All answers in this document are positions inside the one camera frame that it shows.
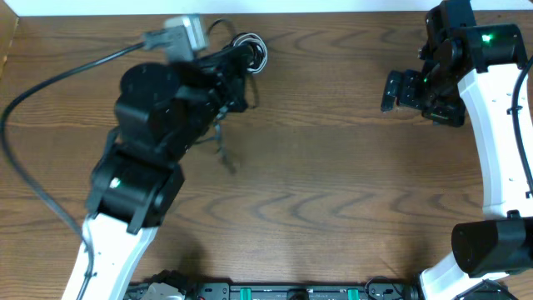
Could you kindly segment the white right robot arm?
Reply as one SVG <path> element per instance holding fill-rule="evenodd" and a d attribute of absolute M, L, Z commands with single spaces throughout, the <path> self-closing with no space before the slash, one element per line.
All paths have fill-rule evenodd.
<path fill-rule="evenodd" d="M 532 267 L 532 60 L 514 24 L 480 26 L 467 1 L 426 14 L 422 70 L 390 72 L 381 110 L 409 107 L 451 127 L 470 122 L 484 219 L 454 226 L 451 252 L 402 290 L 404 299 L 508 299 L 499 280 Z"/>

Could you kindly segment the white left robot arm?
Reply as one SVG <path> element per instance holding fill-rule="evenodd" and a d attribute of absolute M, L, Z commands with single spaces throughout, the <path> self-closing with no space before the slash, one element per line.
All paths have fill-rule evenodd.
<path fill-rule="evenodd" d="M 87 243 L 63 296 L 120 299 L 176 198 L 183 156 L 225 112 L 247 109 L 251 46 L 190 62 L 145 62 L 125 72 L 108 136 L 92 171 L 82 225 Z"/>

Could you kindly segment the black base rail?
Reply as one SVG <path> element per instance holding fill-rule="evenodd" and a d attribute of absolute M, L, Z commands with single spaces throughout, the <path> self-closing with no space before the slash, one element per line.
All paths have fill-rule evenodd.
<path fill-rule="evenodd" d="M 348 285 L 234 283 L 195 281 L 177 271 L 165 270 L 126 289 L 124 300 L 401 300 L 422 299 L 412 285 L 374 277 Z"/>

